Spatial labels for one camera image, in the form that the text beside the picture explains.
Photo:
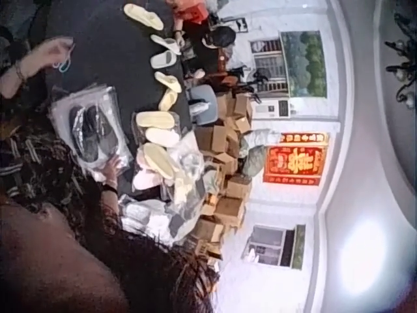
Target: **ceiling light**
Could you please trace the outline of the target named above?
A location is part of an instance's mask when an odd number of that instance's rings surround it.
[[[361,223],[341,253],[341,275],[349,293],[358,295],[376,281],[386,252],[384,233],[375,222]]]

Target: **red banner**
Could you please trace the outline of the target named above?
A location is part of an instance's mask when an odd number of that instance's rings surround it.
[[[269,147],[263,181],[289,185],[320,183],[327,146],[283,145]]]
[[[328,134],[325,132],[302,132],[302,133],[283,133],[280,143],[316,143],[316,144],[328,144]]]

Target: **stack of cardboard boxes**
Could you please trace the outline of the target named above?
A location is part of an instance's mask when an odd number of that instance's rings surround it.
[[[244,95],[218,95],[219,119],[214,126],[197,127],[200,151],[216,171],[219,192],[207,194],[200,219],[188,236],[186,246],[205,256],[210,265],[222,259],[225,235],[242,225],[252,180],[238,172],[240,139],[251,130],[252,107]]]

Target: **black slipper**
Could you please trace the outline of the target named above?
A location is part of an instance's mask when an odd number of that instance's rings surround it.
[[[98,145],[105,155],[111,157],[119,148],[119,140],[106,115],[98,106],[91,106],[85,114],[91,128],[98,136]]]
[[[85,108],[74,106],[70,110],[70,133],[77,155],[87,163],[98,159],[97,135],[88,125],[85,118]]]

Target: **dark table surface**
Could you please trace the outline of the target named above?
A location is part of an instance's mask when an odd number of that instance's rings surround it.
[[[163,31],[155,31],[125,16],[123,6],[134,3],[159,15]],[[93,83],[114,86],[117,92],[121,125],[129,141],[132,155],[136,144],[132,133],[135,112],[154,111],[165,92],[165,87],[154,79],[150,64],[153,55],[165,48],[155,44],[151,34],[172,37],[173,13],[164,0],[55,0],[51,6],[46,37],[74,37],[76,47],[71,55],[71,67],[61,74],[57,70],[46,73],[48,88],[60,87],[75,92]],[[182,67],[177,63],[161,72],[176,76],[183,84]],[[172,111],[180,116],[181,129],[191,129],[190,112],[182,92]],[[119,192],[138,198],[153,198],[159,188],[146,192],[132,192],[133,163],[119,181]]]

